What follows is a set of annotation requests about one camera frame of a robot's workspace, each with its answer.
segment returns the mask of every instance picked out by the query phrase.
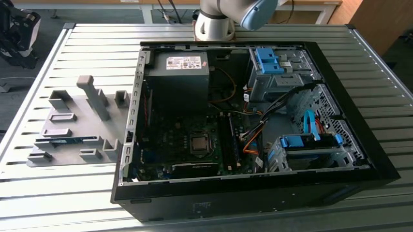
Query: blue drive bay latch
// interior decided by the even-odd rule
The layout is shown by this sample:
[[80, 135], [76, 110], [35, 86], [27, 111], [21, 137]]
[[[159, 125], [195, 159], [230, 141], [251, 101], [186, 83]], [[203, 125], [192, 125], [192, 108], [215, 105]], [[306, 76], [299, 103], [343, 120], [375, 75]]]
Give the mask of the blue drive bay latch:
[[278, 56], [271, 48], [256, 48], [256, 60], [263, 74], [283, 74], [283, 68], [278, 63]]

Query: slotted metal table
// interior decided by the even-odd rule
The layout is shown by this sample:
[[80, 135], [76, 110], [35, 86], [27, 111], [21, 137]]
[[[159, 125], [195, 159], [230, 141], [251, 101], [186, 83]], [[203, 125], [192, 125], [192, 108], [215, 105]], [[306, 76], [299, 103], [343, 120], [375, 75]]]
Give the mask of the slotted metal table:
[[76, 77], [92, 75], [105, 94], [131, 92], [139, 42], [191, 41], [192, 26], [67, 24], [0, 144], [0, 231], [413, 230], [413, 96], [357, 30], [321, 25], [236, 29], [240, 41], [318, 42], [402, 178], [329, 207], [142, 224], [109, 203], [115, 163], [29, 168], [25, 161], [52, 90], [84, 94]]

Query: ram slot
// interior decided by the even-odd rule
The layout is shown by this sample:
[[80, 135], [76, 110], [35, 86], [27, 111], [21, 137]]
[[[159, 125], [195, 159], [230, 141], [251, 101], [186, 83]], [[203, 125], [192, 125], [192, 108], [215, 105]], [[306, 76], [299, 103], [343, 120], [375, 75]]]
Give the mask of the ram slot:
[[232, 171], [240, 166], [240, 164], [238, 140], [230, 114], [220, 114], [218, 117], [218, 133], [224, 169]]

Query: power supply label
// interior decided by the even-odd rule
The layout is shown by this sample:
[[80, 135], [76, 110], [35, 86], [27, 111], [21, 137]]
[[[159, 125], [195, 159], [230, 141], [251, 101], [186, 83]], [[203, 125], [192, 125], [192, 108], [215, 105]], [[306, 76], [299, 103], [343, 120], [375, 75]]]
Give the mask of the power supply label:
[[168, 57], [167, 70], [202, 69], [200, 57]]

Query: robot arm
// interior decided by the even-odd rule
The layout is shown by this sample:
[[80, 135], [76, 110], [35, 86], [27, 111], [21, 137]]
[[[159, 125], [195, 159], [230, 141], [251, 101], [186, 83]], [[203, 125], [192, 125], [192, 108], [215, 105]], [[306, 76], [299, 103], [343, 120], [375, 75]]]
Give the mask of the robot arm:
[[234, 21], [247, 30], [268, 21], [278, 0], [202, 0], [195, 36], [202, 41], [227, 41], [234, 37]]

